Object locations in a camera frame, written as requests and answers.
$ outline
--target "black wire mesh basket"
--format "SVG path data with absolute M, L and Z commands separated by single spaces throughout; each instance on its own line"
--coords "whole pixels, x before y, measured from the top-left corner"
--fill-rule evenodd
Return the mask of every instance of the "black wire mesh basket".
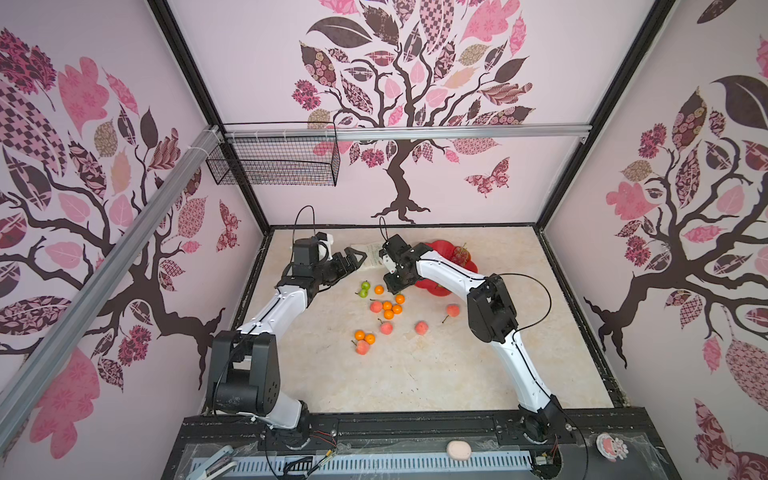
M 302 124 L 306 129 L 274 129 L 278 124 Z M 208 156 L 208 168 L 218 185 L 336 186 L 341 158 L 333 123 L 262 122 L 255 125 L 267 129 L 235 131 Z

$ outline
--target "pink wall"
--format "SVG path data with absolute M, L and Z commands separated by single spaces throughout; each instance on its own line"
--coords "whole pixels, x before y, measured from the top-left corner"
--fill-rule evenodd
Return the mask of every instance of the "pink wall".
M 349 127 L 385 127 L 421 125 L 417 113 L 422 108 L 426 126 L 459 115 L 464 115 L 462 124 L 474 124 L 485 113 L 514 107 L 514 117 L 527 124 L 587 123 L 652 2 L 413 0 L 400 2 L 399 12 L 395 2 L 361 0 L 225 0 L 216 8 L 201 0 L 172 3 L 225 121 L 334 118 L 343 124 L 350 117 Z M 331 26 L 352 22 L 362 34 L 337 35 L 338 29 L 326 29 L 323 23 L 312 28 L 327 18 Z M 424 61 L 405 56 L 387 61 L 387 55 L 396 56 L 398 44 L 414 45 L 408 41 L 413 32 L 425 47 Z M 496 48 L 502 56 L 483 75 L 485 59 Z M 367 56 L 374 52 L 378 64 Z M 308 61 L 317 79 L 306 70 Z M 504 76 L 504 65 L 514 61 L 521 65 L 518 73 Z M 438 67 L 445 73 L 441 78 L 429 77 L 436 65 L 450 66 Z M 333 71 L 323 83 L 315 68 Z M 357 78 L 348 71 L 354 68 Z M 378 75 L 366 79 L 364 71 L 374 68 Z M 481 76 L 488 83 L 480 87 Z M 428 94 L 419 98 L 428 84 Z M 481 92 L 502 85 L 506 94 Z M 479 109 L 472 114 L 475 101 Z M 392 116 L 400 108 L 405 114 L 397 121 Z M 389 223 L 535 221 L 575 139 L 496 141 L 498 145 L 474 150 L 447 140 L 426 147 L 402 142 L 401 157 L 391 159 L 385 156 L 387 142 L 380 141 L 360 146 L 361 154 L 368 149 L 382 153 L 381 162 L 372 155 L 365 163 L 350 157 L 356 147 L 347 144 L 341 147 L 336 187 L 262 185 L 255 190 L 271 223 L 292 223 L 298 208 L 308 203 L 316 208 L 318 221 L 327 223 L 375 224 L 371 217 L 379 213 Z M 415 148 L 429 149 L 432 159 L 409 155 Z M 508 179 L 500 176 L 505 181 L 497 182 L 492 172 L 505 158 L 502 168 L 507 166 Z M 479 192 L 477 186 L 483 185 L 482 190 L 493 191 Z
M 143 1 L 2 13 L 4 386 L 204 121 Z M 207 351 L 259 242 L 240 192 L 204 166 L 4 452 L 0 476 L 158 477 L 181 419 L 199 412 Z
M 768 4 L 709 4 L 680 5 L 547 234 L 682 477 L 765 478 Z

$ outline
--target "beige tabletop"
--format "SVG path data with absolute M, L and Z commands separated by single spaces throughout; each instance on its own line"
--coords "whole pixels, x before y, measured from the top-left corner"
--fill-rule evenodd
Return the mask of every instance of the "beige tabletop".
M 352 244 L 382 240 L 376 228 L 326 229 L 334 251 Z M 523 342 L 547 387 L 564 408 L 610 408 L 608 394 L 578 326 L 530 227 L 389 228 L 415 245 L 448 240 L 466 243 L 480 273 L 525 273 L 549 289 L 552 311 L 538 326 L 522 332 Z M 297 230 L 296 238 L 312 230 Z M 291 230 L 277 230 L 270 244 L 256 291 L 246 315 L 253 317 L 274 294 L 274 285 L 290 261 Z M 278 342 L 282 390 L 305 401 L 312 412 L 405 412 L 422 410 L 516 409 L 511 380 L 489 344 L 472 334 L 466 304 L 456 295 L 437 297 L 411 286 L 395 317 L 394 332 L 379 333 L 379 318 L 369 311 L 369 298 L 392 300 L 388 293 L 356 295 L 360 283 L 383 284 L 382 267 L 359 270 L 327 292 L 319 293 Z M 540 319 L 548 302 L 533 280 L 505 276 L 521 326 Z M 445 317 L 450 303 L 461 306 L 456 318 Z M 414 332 L 423 320 L 429 331 Z M 352 344 L 358 329 L 376 334 L 365 356 Z

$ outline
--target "aluminum rail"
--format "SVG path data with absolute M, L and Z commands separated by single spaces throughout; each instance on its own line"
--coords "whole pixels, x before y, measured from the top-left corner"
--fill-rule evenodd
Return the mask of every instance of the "aluminum rail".
M 184 152 L 160 190 L 46 333 L 37 349 L 0 394 L 0 450 L 14 438 L 40 397 L 69 360 L 83 334 L 109 300 L 195 170 L 219 144 L 217 127 L 206 127 Z
M 228 124 L 227 138 L 291 138 L 333 134 L 330 129 L 254 129 L 248 124 Z M 243 130 L 234 130 L 242 126 Z M 337 128 L 338 141 L 408 140 L 411 138 L 586 137 L 589 124 L 468 125 L 465 127 Z

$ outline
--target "metal vent grate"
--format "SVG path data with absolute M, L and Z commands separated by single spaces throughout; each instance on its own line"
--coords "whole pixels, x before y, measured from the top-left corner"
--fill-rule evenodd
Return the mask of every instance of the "metal vent grate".
M 283 465 L 302 458 L 300 456 L 270 457 L 272 468 L 280 475 Z M 323 456 L 315 455 L 314 462 Z M 192 469 L 202 465 L 207 458 L 195 458 Z M 272 476 L 264 457 L 236 458 L 237 468 L 223 477 Z M 301 465 L 292 472 L 304 472 L 309 465 Z M 441 473 L 441 472 L 498 472 L 531 470 L 531 456 L 526 451 L 475 452 L 467 462 L 451 460 L 445 453 L 376 453 L 338 455 L 323 465 L 313 475 L 362 474 L 362 473 Z

